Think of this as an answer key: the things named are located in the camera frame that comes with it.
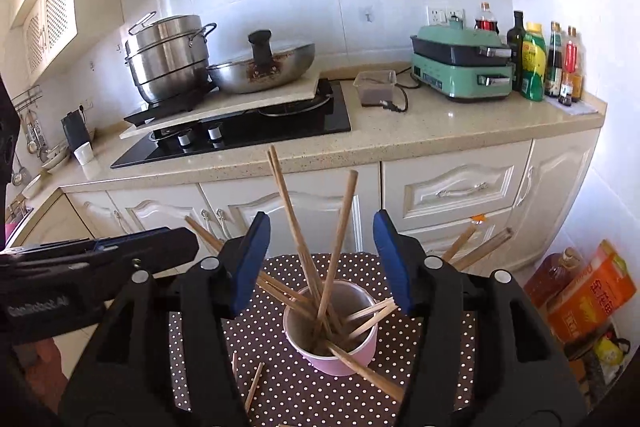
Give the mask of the person's left hand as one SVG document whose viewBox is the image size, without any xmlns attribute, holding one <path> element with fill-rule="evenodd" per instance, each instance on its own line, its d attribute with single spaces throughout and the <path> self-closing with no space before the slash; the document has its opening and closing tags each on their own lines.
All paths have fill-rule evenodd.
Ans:
<svg viewBox="0 0 640 427">
<path fill-rule="evenodd" d="M 62 357 L 52 338 L 34 343 L 36 361 L 26 369 L 26 381 L 35 395 L 51 409 L 60 403 L 68 379 L 62 371 Z"/>
</svg>

